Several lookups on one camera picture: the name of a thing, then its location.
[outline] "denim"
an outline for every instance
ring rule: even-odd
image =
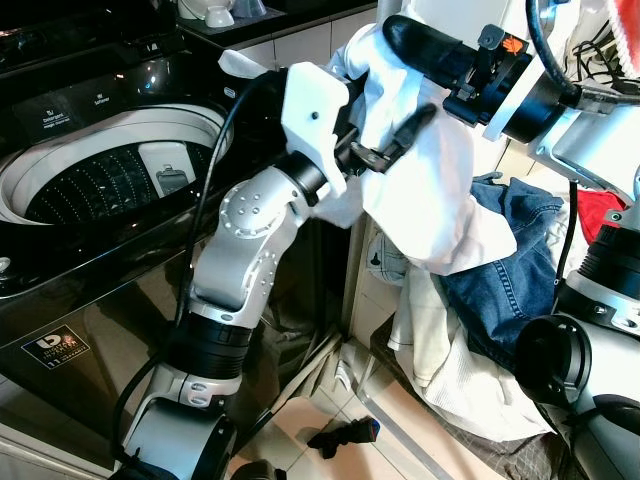
[[[504,215],[518,249],[510,257],[440,277],[470,346],[513,371],[518,334],[533,318],[551,312],[555,268],[545,234],[562,199],[512,178],[497,185],[494,172],[474,179],[471,194],[480,205]]]

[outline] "top-load washing machine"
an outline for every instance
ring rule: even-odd
[[[245,80],[219,69],[216,48],[186,48],[171,2],[11,3],[0,373],[108,436],[119,392],[173,317],[199,179]],[[238,116],[199,238],[222,195],[282,150],[274,98]]]

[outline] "cable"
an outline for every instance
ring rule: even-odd
[[[578,221],[578,184],[575,182],[569,182],[569,225],[567,226],[567,236],[564,239],[564,245],[562,246],[562,253],[560,254],[560,260],[558,261],[558,270],[556,271],[556,280],[554,300],[558,296],[558,290],[560,283],[562,282],[564,266],[567,263],[567,257],[569,256],[569,249],[573,242],[573,232],[576,229],[576,223]]]
[[[580,98],[580,88],[562,73],[562,69],[549,48],[547,41],[544,38],[544,32],[542,31],[542,25],[540,24],[540,5],[539,0],[526,0],[525,4],[527,12],[527,26],[529,27],[529,35],[533,46],[538,52],[540,61],[544,65],[547,74],[554,81],[554,83],[560,88],[560,90],[570,100],[577,101]]]
[[[266,72],[263,75],[252,80],[247,87],[242,91],[236,102],[231,107],[229,114],[225,118],[222,127],[220,128],[220,132],[218,133],[218,138],[216,139],[215,146],[213,148],[213,154],[211,155],[211,161],[209,162],[209,168],[207,169],[207,173],[205,175],[204,183],[202,185],[202,189],[200,191],[200,195],[198,197],[198,201],[196,203],[196,210],[193,216],[193,220],[191,221],[191,226],[189,227],[189,233],[187,235],[187,243],[184,254],[184,268],[180,280],[180,290],[178,293],[178,302],[175,313],[175,321],[173,323],[172,331],[167,335],[166,340],[163,342],[163,345],[160,347],[158,352],[156,352],[147,362],[136,372],[136,374],[129,380],[127,386],[124,388],[116,404],[114,406],[112,421],[111,421],[111,454],[114,458],[123,464],[129,464],[133,460],[133,457],[128,455],[124,447],[120,444],[120,423],[122,422],[122,413],[124,412],[124,407],[131,397],[131,394],[136,389],[136,387],[140,384],[140,382],[144,379],[147,374],[153,370],[153,368],[158,365],[165,356],[167,348],[169,346],[169,340],[171,339],[173,331],[175,331],[176,327],[180,324],[182,320],[182,315],[186,307],[186,302],[189,294],[189,285],[191,283],[191,261],[193,257],[193,251],[195,248],[195,243],[197,240],[198,229],[200,228],[200,223],[202,221],[202,215],[204,214],[204,208],[206,205],[207,193],[209,192],[209,188],[211,186],[211,179],[213,177],[213,170],[215,164],[218,161],[218,157],[220,155],[220,151],[222,149],[222,145],[226,140],[227,133],[231,128],[233,119],[240,106],[244,103],[244,101],[248,98],[248,96],[253,93],[256,88],[262,86],[267,80],[272,78],[271,74],[275,72]]]

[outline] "white fabric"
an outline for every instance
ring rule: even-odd
[[[410,10],[405,14],[415,18]],[[354,121],[360,143],[369,148],[386,146],[418,105],[440,106],[446,95],[404,65],[375,25],[360,29],[329,67],[353,79],[368,72],[364,108],[355,112]],[[505,218],[469,194],[473,152],[467,127],[440,110],[386,174],[362,176],[364,210],[413,264],[434,273],[459,272],[516,250]]]
[[[225,50],[218,59],[223,72],[239,78],[256,78],[267,71],[265,67],[235,50]]]
[[[522,180],[565,200],[546,236],[553,264],[557,265],[569,217],[567,181],[548,169]],[[586,250],[578,224],[565,276],[579,267]],[[549,431],[514,376],[492,360],[470,352],[466,336],[438,278],[410,267],[389,347],[396,350],[398,363],[420,397],[449,423],[493,441]]]

